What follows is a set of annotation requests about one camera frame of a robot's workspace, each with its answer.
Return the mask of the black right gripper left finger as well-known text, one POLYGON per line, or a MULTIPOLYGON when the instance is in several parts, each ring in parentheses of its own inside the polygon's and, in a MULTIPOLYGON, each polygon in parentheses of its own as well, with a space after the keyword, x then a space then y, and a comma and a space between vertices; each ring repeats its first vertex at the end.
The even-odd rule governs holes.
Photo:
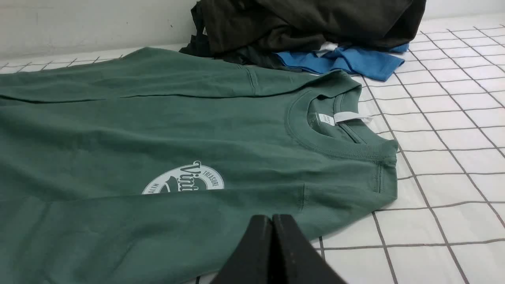
POLYGON ((269 217, 251 217, 238 246, 213 278, 213 284, 267 284, 273 225, 269 217))

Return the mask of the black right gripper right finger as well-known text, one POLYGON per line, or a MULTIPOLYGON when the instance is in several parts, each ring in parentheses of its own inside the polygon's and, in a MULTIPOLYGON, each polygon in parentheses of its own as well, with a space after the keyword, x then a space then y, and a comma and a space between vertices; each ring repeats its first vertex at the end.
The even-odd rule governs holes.
POLYGON ((345 284, 303 235, 291 215, 274 215, 273 284, 345 284))

